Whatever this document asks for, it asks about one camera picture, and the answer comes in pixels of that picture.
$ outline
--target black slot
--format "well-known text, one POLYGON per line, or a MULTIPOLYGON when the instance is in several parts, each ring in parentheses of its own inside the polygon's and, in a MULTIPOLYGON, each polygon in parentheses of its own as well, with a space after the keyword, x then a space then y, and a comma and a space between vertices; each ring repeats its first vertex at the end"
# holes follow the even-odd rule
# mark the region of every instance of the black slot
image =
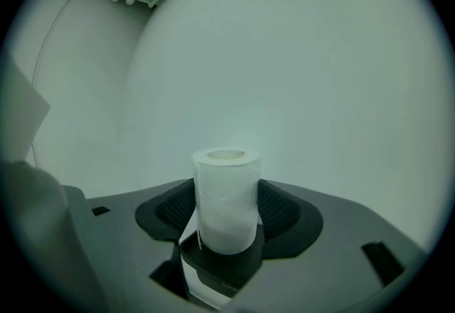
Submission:
POLYGON ((159 265, 149 277, 172 293, 188 300, 188 287, 177 245, 173 248, 172 258, 159 265))
POLYGON ((382 242, 367 243, 362 246, 362 250, 367 255, 384 286, 389 285, 405 271, 403 266, 401 266, 395 256, 382 242))
POLYGON ((96 207, 96 208, 92 209, 92 212, 95 215, 95 217, 101 216, 102 214, 105 214, 105 213, 110 212, 110 211, 111 211, 110 209, 108 209, 106 207, 103 207, 103 206, 96 207))

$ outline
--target paper roll hole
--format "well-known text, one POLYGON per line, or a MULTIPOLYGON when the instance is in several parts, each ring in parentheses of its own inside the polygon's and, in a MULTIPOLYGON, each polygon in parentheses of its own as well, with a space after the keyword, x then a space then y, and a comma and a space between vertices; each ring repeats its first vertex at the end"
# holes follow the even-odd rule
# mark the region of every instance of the paper roll hole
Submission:
POLYGON ((243 151, 235 151, 235 150, 220 150, 220 151, 213 151, 207 154, 208 157, 212 159, 218 160, 233 160, 239 159, 240 157, 244 156, 245 153, 243 151))

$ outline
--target toilet paper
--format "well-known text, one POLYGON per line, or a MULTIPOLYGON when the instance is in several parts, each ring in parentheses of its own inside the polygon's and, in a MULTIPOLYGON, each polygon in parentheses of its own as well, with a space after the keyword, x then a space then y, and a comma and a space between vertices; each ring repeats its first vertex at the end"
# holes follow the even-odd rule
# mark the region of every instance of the toilet paper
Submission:
POLYGON ((218 147, 191 158, 202 243, 223 255, 241 253, 256 236, 259 154, 218 147))

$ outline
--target white wire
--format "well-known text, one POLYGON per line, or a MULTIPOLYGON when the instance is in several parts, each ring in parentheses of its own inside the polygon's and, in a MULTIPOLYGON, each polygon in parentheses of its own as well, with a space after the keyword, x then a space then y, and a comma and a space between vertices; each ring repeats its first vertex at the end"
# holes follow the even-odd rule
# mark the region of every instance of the white wire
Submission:
MULTIPOLYGON (((49 42, 50 36, 52 35, 52 32, 55 29, 55 25, 57 24, 58 19, 60 18, 60 16, 64 12, 65 8, 67 7, 67 5, 70 2, 71 2, 71 0, 67 0, 65 2, 63 7, 61 8, 61 10, 58 12, 57 16, 54 18, 54 21, 50 25, 50 28, 49 28, 47 34, 45 35, 44 41, 43 41, 43 43, 41 45, 41 48, 40 48, 40 52, 38 54, 38 57, 36 58, 35 68, 33 69, 33 77, 32 77, 32 81, 31 81, 31 84, 32 84, 33 87, 36 87, 36 81, 38 79, 38 74, 39 74, 39 70, 40 70, 40 67, 41 67, 41 61, 43 59, 44 53, 45 53, 46 48, 48 46, 48 42, 49 42)), ((32 153, 33 153, 33 158, 35 159, 36 167, 39 168, 40 164, 39 164, 39 160, 38 160, 38 152, 36 151, 36 144, 35 144, 34 141, 31 144, 31 149, 32 149, 32 153)))

